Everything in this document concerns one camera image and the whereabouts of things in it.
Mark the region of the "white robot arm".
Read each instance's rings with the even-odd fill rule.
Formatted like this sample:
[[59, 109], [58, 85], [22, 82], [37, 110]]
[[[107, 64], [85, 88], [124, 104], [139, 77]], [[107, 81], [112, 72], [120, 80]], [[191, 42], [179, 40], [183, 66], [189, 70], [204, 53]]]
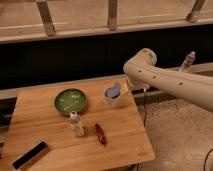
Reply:
[[213, 112], [213, 77], [156, 67], [157, 56], [141, 49], [123, 66], [132, 88], [155, 87]]

